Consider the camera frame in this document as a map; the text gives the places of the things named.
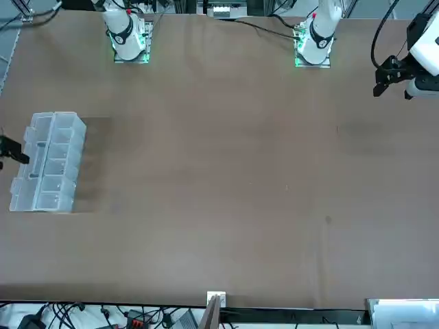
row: brown table surface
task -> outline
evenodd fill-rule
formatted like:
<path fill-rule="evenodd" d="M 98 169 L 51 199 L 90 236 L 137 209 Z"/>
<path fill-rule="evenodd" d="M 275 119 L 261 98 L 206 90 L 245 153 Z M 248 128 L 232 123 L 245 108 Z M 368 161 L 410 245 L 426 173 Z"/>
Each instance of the brown table surface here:
<path fill-rule="evenodd" d="M 254 23 L 288 33 L 277 20 Z M 379 61 L 407 21 L 389 22 Z M 292 42 L 164 16 L 149 65 L 113 64 L 101 16 L 22 32 L 0 124 L 87 124 L 72 215 L 9 212 L 0 174 L 0 298 L 363 308 L 439 294 L 439 108 L 372 96 L 375 20 L 342 21 L 332 69 Z"/>

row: black plug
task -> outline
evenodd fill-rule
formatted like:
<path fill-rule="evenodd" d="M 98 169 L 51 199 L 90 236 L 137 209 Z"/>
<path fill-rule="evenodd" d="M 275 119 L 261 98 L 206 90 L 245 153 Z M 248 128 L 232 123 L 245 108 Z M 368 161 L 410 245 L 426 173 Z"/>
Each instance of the black plug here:
<path fill-rule="evenodd" d="M 162 326 L 164 328 L 171 328 L 174 325 L 173 321 L 172 321 L 172 317 L 169 313 L 163 313 L 163 318 L 162 318 Z"/>
<path fill-rule="evenodd" d="M 82 312 L 83 310 L 85 310 L 85 305 L 84 305 L 84 303 L 78 303 L 78 305 L 76 305 L 78 308 L 79 308 L 79 310 Z"/>
<path fill-rule="evenodd" d="M 19 324 L 19 329 L 45 329 L 46 325 L 41 321 L 41 316 L 47 306 L 48 304 L 41 306 L 36 314 L 25 315 Z"/>
<path fill-rule="evenodd" d="M 101 313 L 104 315 L 104 317 L 106 319 L 108 319 L 110 317 L 110 312 L 106 308 L 104 308 L 103 306 L 101 306 Z"/>

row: plastic compartment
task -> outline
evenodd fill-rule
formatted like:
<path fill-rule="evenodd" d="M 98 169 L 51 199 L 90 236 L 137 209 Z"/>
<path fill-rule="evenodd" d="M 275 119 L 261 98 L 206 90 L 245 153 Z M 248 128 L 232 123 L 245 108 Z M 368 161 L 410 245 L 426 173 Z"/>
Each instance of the plastic compartment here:
<path fill-rule="evenodd" d="M 86 126 L 74 112 L 36 113 L 26 128 L 24 153 L 11 185 L 11 211 L 71 212 Z"/>

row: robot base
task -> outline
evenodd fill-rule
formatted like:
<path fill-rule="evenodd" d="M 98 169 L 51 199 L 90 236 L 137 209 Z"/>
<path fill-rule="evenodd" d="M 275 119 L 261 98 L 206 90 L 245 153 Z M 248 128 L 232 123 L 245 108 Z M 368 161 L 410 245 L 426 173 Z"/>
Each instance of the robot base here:
<path fill-rule="evenodd" d="M 117 55 L 115 51 L 114 61 L 115 63 L 137 63 L 137 64 L 147 64 L 150 62 L 151 58 L 151 44 L 152 44 L 152 29 L 154 27 L 154 22 L 145 21 L 145 29 L 144 33 L 139 35 L 140 42 L 145 43 L 145 51 L 142 51 L 135 59 L 133 60 L 123 60 Z"/>
<path fill-rule="evenodd" d="M 298 49 L 302 47 L 303 40 L 306 36 L 306 22 L 302 22 L 293 29 L 293 35 L 300 38 L 300 41 L 294 40 L 294 66 L 295 67 L 320 67 L 323 69 L 331 68 L 331 61 L 329 59 L 329 54 L 331 53 L 331 48 L 328 50 L 328 56 L 323 63 L 319 65 L 314 65 L 308 63 L 298 52 Z"/>

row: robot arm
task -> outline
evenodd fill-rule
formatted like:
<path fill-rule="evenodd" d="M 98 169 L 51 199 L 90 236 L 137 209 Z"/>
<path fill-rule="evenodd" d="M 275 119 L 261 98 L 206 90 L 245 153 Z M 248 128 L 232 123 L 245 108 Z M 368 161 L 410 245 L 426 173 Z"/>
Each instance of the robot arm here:
<path fill-rule="evenodd" d="M 112 45 L 122 60 L 133 60 L 146 49 L 143 35 L 145 21 L 135 13 L 128 14 L 121 0 L 92 0 L 102 12 Z"/>
<path fill-rule="evenodd" d="M 395 0 L 390 9 L 394 8 L 398 1 Z M 409 24 L 407 27 L 409 54 L 402 60 L 390 56 L 382 65 L 377 65 L 374 57 L 375 43 L 372 44 L 372 62 L 377 67 L 375 71 L 377 85 L 373 90 L 375 97 L 381 96 L 389 85 L 404 80 L 411 80 L 405 90 L 406 99 L 439 95 L 439 12 L 434 13 L 438 7 L 439 0 L 431 0 Z"/>
<path fill-rule="evenodd" d="M 308 63 L 319 65 L 326 60 L 341 17 L 340 0 L 319 0 L 315 14 L 305 22 L 306 34 L 303 46 L 298 50 Z"/>
<path fill-rule="evenodd" d="M 21 153 L 21 144 L 4 135 L 0 135 L 0 170 L 3 168 L 2 158 L 11 158 L 25 165 L 29 163 L 29 156 Z"/>

